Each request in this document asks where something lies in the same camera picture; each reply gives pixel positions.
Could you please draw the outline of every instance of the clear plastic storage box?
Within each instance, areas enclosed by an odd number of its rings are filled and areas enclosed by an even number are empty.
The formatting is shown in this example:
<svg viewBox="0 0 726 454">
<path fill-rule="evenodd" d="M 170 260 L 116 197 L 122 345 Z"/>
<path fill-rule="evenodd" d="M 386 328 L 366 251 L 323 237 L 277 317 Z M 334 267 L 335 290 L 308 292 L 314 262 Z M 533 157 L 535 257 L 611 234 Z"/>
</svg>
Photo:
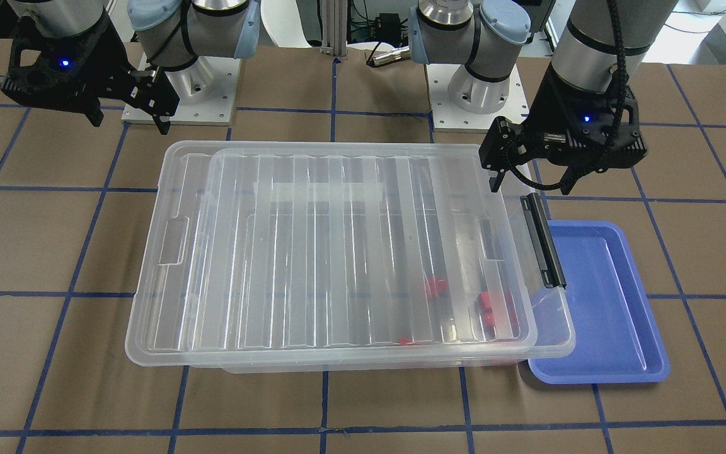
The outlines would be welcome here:
<svg viewBox="0 0 726 454">
<path fill-rule="evenodd" d="M 564 356 L 573 325 L 527 191 L 488 178 L 476 146 L 178 142 L 127 354 L 232 373 Z"/>
</svg>

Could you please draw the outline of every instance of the black latch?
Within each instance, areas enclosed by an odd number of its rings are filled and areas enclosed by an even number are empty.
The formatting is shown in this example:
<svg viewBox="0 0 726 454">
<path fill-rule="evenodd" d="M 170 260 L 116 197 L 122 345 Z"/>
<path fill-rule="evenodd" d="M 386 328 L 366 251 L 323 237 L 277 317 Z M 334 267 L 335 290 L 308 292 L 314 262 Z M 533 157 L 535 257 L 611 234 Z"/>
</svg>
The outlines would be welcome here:
<svg viewBox="0 0 726 454">
<path fill-rule="evenodd" d="M 538 193 L 532 192 L 522 196 L 521 203 L 528 225 L 528 233 L 530 233 L 531 242 L 534 245 L 536 261 L 539 264 L 539 273 L 542 275 L 542 282 L 547 288 L 564 288 L 567 285 L 565 273 L 562 272 L 562 265 L 559 264 L 559 255 L 553 245 L 548 221 L 543 214 L 542 198 Z"/>
</svg>

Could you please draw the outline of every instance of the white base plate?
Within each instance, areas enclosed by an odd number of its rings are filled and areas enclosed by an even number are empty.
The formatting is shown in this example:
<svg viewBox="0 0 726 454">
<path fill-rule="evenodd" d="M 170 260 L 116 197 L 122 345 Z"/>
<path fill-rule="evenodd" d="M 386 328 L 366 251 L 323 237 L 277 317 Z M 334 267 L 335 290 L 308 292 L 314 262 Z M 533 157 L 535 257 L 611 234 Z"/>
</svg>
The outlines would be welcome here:
<svg viewBox="0 0 726 454">
<path fill-rule="evenodd" d="M 525 91 L 519 81 L 517 66 L 509 76 L 512 89 L 504 106 L 495 113 L 486 115 L 464 111 L 453 103 L 447 92 L 452 75 L 460 64 L 428 64 L 427 90 L 430 95 L 430 107 L 433 111 L 433 130 L 436 132 L 486 132 L 492 126 L 492 120 L 498 115 L 505 116 L 512 123 L 521 123 L 528 116 L 528 105 Z"/>
<path fill-rule="evenodd" d="M 214 86 L 211 86 L 205 100 L 193 104 L 178 104 L 175 115 L 170 117 L 172 124 L 207 124 L 230 126 L 231 112 L 234 110 L 234 96 L 239 81 L 239 62 L 234 58 L 202 57 L 209 61 L 214 70 Z M 146 55 L 142 55 L 139 68 L 146 66 Z M 127 123 L 153 124 L 153 118 L 131 106 L 125 106 L 122 120 Z"/>
</svg>

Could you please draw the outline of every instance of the table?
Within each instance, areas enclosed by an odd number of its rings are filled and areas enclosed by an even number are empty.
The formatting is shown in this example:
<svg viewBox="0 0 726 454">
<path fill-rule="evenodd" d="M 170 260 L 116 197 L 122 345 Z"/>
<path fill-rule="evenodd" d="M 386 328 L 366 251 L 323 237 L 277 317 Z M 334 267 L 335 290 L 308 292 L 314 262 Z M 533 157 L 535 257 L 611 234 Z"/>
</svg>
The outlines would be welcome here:
<svg viewBox="0 0 726 454">
<path fill-rule="evenodd" d="M 0 74 L 8 54 L 0 40 Z M 127 359 L 173 142 L 480 143 L 432 132 L 421 66 L 363 63 L 260 48 L 230 129 L 166 137 L 123 124 L 117 102 L 95 129 L 0 93 L 0 452 L 726 452 L 726 66 L 643 64 L 631 85 L 648 158 L 545 196 L 551 218 L 625 231 L 671 357 L 663 383 L 554 387 L 526 364 L 241 376 Z M 547 64 L 519 61 L 529 99 Z"/>
</svg>

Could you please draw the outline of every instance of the blue plastic tray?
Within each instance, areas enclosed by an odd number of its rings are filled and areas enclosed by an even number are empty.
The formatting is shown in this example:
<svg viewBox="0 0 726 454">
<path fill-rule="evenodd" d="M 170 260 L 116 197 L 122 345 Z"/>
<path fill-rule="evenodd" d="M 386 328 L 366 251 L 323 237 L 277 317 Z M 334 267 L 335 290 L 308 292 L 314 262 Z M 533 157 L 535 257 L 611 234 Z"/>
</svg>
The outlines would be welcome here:
<svg viewBox="0 0 726 454">
<path fill-rule="evenodd" d="M 553 385 L 662 381 L 671 371 L 629 245 L 617 225 L 550 221 L 567 280 L 576 348 L 564 358 L 530 359 Z"/>
</svg>

